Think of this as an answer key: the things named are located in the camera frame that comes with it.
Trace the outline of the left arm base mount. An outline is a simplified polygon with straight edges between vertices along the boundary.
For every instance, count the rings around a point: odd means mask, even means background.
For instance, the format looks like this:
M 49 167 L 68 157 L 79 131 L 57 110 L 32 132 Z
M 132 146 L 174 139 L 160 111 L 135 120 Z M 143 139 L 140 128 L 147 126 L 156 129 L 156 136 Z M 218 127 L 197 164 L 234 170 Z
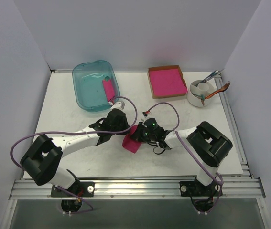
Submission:
M 77 181 L 70 188 L 52 186 L 50 196 L 61 198 L 60 208 L 68 215 L 87 213 L 94 210 L 94 207 L 84 198 L 94 196 L 95 183 L 92 181 Z

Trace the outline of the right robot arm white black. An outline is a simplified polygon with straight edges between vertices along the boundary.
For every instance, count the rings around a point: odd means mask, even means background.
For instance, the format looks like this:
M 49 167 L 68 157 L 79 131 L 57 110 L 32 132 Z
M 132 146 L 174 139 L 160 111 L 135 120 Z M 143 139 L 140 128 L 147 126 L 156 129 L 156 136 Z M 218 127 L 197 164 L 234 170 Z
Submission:
M 216 180 L 220 164 L 233 148 L 233 143 L 209 122 L 184 130 L 165 130 L 155 118 L 140 122 L 130 138 L 136 142 L 158 146 L 164 150 L 184 147 L 191 157 L 199 163 L 194 189 L 205 195 Z

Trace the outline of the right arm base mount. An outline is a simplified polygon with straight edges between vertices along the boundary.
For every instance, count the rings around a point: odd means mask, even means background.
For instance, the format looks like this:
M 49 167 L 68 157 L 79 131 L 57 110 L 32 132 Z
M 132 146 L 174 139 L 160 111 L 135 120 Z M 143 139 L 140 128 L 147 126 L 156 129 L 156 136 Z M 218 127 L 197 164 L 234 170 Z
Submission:
M 180 195 L 189 197 L 197 213 L 204 215 L 212 211 L 223 195 L 222 185 L 215 181 L 207 186 L 196 179 L 194 181 L 180 181 L 179 188 Z

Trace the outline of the pink paper napkin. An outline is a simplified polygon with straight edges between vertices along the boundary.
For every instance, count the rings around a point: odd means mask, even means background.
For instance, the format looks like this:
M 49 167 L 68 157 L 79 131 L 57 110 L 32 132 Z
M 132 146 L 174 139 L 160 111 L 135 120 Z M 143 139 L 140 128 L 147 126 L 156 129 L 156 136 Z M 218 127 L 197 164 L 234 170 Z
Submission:
M 139 150 L 139 148 L 142 144 L 142 142 L 132 140 L 132 138 L 131 138 L 132 134 L 135 133 L 137 127 L 138 127 L 137 125 L 134 125 L 131 128 L 130 132 L 127 135 L 125 135 L 123 142 L 122 142 L 122 147 L 124 149 L 134 153 L 134 154 Z

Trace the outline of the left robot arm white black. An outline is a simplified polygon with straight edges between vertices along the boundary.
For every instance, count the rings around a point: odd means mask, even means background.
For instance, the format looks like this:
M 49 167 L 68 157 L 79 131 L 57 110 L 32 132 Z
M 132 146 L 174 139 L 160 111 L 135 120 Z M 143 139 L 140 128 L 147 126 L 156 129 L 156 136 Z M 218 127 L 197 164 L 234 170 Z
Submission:
M 80 149 L 103 144 L 113 135 L 125 135 L 129 127 L 126 114 L 113 108 L 107 117 L 90 124 L 76 135 L 38 136 L 22 157 L 20 165 L 37 185 L 50 183 L 60 186 L 66 195 L 74 196 L 79 191 L 77 177 L 59 166 L 61 158 Z

